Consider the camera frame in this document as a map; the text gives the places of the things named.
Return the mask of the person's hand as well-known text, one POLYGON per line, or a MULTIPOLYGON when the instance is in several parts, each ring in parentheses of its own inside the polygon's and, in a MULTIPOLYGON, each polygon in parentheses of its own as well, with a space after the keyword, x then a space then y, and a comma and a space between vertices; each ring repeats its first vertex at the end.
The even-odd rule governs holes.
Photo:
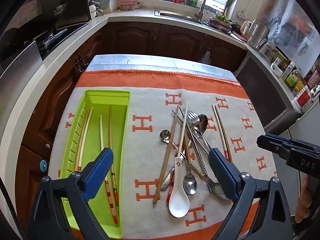
POLYGON ((310 184, 310 176, 306 175, 297 201, 295 222, 300 223, 304 218, 310 215, 310 206, 312 204, 311 194, 308 190, 310 184))

